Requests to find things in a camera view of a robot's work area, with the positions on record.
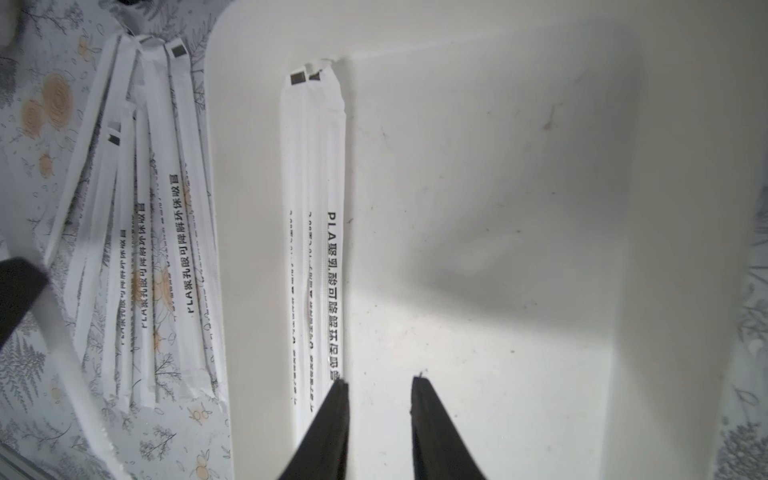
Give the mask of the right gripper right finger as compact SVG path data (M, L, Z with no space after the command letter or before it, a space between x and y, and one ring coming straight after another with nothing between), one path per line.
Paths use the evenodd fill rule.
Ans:
M415 479L485 479L425 377L412 380L410 414Z

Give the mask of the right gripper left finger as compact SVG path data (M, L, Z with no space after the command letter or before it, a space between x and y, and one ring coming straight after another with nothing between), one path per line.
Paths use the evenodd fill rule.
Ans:
M349 386L337 379L279 479L344 480L349 424Z

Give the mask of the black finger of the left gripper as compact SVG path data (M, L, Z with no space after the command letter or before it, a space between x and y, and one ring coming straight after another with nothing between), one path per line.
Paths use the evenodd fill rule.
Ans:
M1 346L48 284L47 274L27 259L14 257L1 262Z

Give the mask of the white storage tray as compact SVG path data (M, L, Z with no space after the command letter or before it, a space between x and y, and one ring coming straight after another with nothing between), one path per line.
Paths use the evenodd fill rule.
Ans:
M763 1L237 1L205 83L232 462L293 453L279 101L347 109L348 477L427 377L489 479L705 479L767 154Z

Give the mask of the pile wrapped straw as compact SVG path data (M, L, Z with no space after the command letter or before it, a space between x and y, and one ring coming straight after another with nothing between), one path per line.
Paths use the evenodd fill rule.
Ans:
M181 378L193 397L229 401L223 306L208 173L182 39L141 47Z
M74 321L73 342L80 360L85 356L93 323L117 171L117 154L107 145L108 127L127 99L136 53L137 41L128 34L109 37L101 50L44 251L44 262L51 266L71 207L80 199L77 233L63 291L66 315Z

